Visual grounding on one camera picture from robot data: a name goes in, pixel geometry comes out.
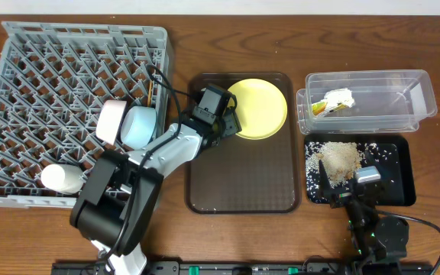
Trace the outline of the cooked rice pile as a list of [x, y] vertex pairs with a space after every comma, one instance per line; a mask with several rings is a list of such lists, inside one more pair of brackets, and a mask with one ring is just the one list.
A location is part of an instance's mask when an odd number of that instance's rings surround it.
[[319, 162], [325, 168], [331, 188], [344, 186], [360, 168], [370, 165], [370, 159], [383, 165], [397, 157], [392, 144], [319, 142], [309, 141], [305, 145], [306, 188], [314, 194], [319, 188]]

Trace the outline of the pink white bowl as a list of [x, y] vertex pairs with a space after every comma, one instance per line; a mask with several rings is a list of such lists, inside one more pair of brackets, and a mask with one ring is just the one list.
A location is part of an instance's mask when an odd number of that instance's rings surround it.
[[97, 138], [107, 144], [115, 144], [127, 104], [126, 101], [111, 99], [104, 103], [95, 130]]

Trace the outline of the yellow round plate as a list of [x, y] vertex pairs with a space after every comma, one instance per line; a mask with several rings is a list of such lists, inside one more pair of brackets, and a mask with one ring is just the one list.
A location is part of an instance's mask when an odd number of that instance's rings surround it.
[[274, 84], [263, 79], [243, 79], [228, 88], [237, 99], [241, 125], [237, 136], [261, 140], [276, 134], [287, 118], [287, 102]]

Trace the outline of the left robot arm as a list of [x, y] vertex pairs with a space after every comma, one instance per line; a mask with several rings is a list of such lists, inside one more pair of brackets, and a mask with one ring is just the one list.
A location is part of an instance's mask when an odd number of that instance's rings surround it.
[[150, 223], [162, 183], [176, 168], [241, 130], [238, 100], [209, 84], [199, 104], [180, 111], [176, 123], [145, 147], [104, 151], [71, 211], [70, 224], [100, 249], [81, 274], [140, 274], [147, 259], [139, 244]]

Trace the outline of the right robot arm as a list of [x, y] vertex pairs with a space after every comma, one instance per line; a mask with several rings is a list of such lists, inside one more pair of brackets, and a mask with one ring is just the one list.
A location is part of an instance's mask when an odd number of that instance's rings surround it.
[[385, 182], [375, 166], [356, 170], [346, 187], [333, 187], [319, 161], [319, 196], [331, 208], [345, 209], [351, 241], [359, 253], [339, 267], [338, 274], [403, 273], [400, 259], [407, 255], [409, 225], [401, 218], [377, 214], [376, 204], [384, 191]]

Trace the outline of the colourful snack wrapper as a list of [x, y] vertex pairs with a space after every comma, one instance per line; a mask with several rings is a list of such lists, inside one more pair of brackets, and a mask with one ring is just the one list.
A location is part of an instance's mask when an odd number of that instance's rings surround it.
[[328, 101], [322, 100], [312, 104], [312, 113], [315, 117], [325, 117], [329, 113], [345, 108], [345, 105], [330, 105]]

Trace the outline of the wooden chopstick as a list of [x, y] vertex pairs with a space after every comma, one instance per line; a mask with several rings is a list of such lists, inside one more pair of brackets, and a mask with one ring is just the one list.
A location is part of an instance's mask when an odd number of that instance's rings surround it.
[[148, 96], [147, 96], [147, 107], [152, 107], [152, 98], [154, 95], [154, 81], [149, 81], [149, 88], [148, 88]]

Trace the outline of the light blue bowl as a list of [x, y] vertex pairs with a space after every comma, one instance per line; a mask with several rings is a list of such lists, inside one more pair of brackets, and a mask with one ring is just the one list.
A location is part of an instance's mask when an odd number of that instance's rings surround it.
[[134, 150], [146, 146], [152, 139], [156, 122], [157, 113], [153, 108], [132, 107], [121, 125], [120, 138], [122, 143]]

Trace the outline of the white tissue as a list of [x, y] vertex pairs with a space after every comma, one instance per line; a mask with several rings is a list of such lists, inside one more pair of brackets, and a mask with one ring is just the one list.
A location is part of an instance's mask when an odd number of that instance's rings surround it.
[[325, 109], [327, 111], [338, 110], [340, 108], [351, 108], [355, 104], [352, 91], [348, 88], [335, 89], [325, 94]]

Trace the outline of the white cup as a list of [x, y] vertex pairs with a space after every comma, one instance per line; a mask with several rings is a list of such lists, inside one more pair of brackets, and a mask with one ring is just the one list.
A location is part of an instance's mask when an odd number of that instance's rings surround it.
[[45, 187], [64, 195], [79, 192], [85, 180], [82, 170], [69, 164], [51, 164], [41, 172], [41, 181]]

